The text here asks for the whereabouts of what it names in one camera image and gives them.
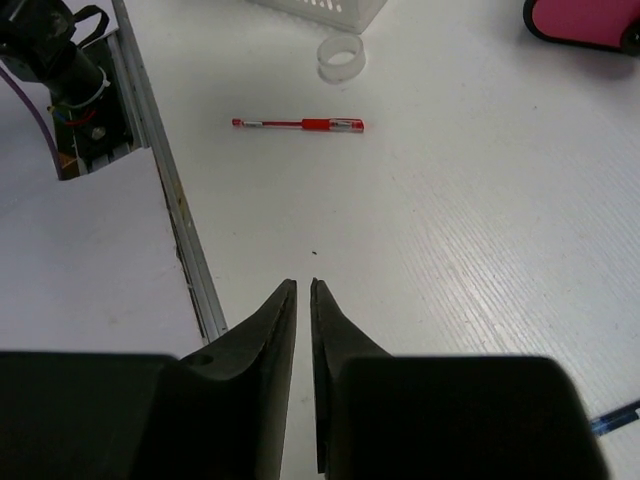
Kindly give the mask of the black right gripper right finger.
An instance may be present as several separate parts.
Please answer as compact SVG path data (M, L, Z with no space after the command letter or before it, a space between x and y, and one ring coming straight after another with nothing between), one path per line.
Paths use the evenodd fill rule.
M530 355L394 356L310 288L317 468L327 479L605 479L576 388Z

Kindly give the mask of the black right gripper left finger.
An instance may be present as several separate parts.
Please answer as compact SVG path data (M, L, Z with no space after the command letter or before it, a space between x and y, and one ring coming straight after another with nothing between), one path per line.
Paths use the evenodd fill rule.
M5 352L5 479L276 479L281 472L297 286L177 359Z

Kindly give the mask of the blue ballpoint pen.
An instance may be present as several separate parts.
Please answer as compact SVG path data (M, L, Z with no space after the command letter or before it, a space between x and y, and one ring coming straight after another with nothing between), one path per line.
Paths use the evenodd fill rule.
M601 437L639 420L639 403L619 407L590 421L592 433Z

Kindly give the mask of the red gel pen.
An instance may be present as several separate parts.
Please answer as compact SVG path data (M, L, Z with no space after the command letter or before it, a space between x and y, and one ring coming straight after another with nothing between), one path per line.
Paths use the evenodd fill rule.
M304 118L300 120L247 120L233 118L236 128L291 129L311 132L342 132L362 134L365 124L360 119L350 118Z

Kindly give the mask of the black pink drawer organizer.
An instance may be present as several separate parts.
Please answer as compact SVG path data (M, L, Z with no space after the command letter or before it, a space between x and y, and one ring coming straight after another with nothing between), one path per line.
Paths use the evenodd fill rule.
M523 20L537 38L639 56L639 0L532 0Z

